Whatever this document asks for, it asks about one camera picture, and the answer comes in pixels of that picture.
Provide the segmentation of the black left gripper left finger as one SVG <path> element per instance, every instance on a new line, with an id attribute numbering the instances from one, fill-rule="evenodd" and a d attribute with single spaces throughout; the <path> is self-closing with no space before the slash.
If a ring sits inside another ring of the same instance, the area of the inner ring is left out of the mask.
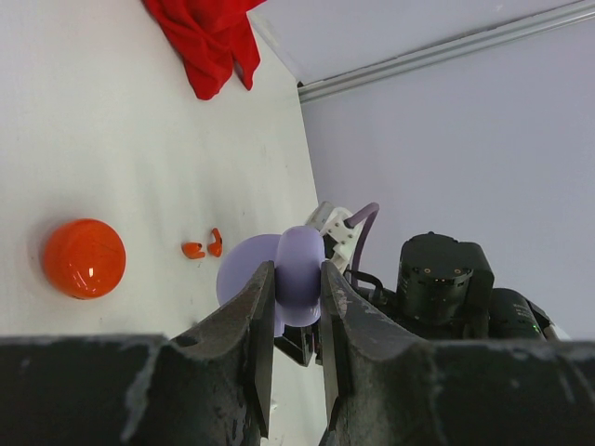
<path id="1" fill-rule="evenodd" d="M 1 341 L 5 445 L 257 445 L 269 434 L 274 265 L 186 332 Z"/>

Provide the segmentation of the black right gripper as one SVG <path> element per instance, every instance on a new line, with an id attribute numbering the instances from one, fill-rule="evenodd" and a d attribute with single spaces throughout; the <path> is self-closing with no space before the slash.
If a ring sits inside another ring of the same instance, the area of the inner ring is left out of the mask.
<path id="1" fill-rule="evenodd" d="M 496 288 L 495 276 L 477 243 L 434 232 L 403 244 L 395 289 L 361 271 L 357 246 L 343 276 L 351 289 L 405 330 L 425 339 L 553 340 L 554 322 L 537 304 L 509 288 Z M 322 358 L 319 320 L 287 327 L 274 345 L 301 366 Z"/>

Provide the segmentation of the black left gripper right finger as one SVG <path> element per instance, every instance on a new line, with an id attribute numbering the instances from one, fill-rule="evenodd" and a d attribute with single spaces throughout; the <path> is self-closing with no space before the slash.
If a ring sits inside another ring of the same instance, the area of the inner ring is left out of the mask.
<path id="1" fill-rule="evenodd" d="M 594 346 L 429 341 L 321 270 L 327 427 L 339 445 L 590 445 Z"/>

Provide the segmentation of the lilac earbud charging case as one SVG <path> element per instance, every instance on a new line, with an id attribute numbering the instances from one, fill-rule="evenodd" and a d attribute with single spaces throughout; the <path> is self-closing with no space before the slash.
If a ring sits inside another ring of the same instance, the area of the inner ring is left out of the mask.
<path id="1" fill-rule="evenodd" d="M 216 294 L 223 306 L 238 295 L 258 267 L 274 263 L 274 335 L 287 327 L 308 327 L 320 318 L 321 266 L 324 241 L 310 226 L 297 226 L 282 234 L 248 238 L 223 257 L 218 270 Z"/>

